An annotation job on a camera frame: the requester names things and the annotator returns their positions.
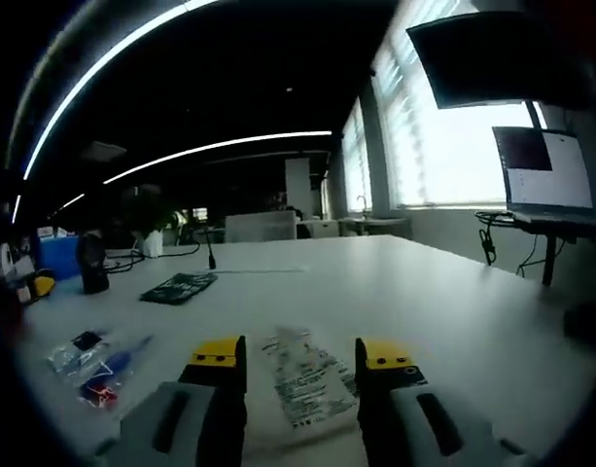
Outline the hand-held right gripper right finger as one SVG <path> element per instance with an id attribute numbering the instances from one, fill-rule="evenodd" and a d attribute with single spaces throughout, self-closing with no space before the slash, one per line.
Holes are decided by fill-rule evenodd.
<path id="1" fill-rule="evenodd" d="M 369 466 L 532 466 L 463 398 L 429 382 L 389 341 L 355 339 L 358 422 Z"/>

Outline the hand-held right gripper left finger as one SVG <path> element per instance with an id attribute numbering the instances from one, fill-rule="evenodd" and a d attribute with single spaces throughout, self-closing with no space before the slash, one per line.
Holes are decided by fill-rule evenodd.
<path id="1" fill-rule="evenodd" d="M 198 347 L 176 381 L 159 385 L 121 421 L 106 466 L 239 466 L 247 410 L 241 335 Z"/>

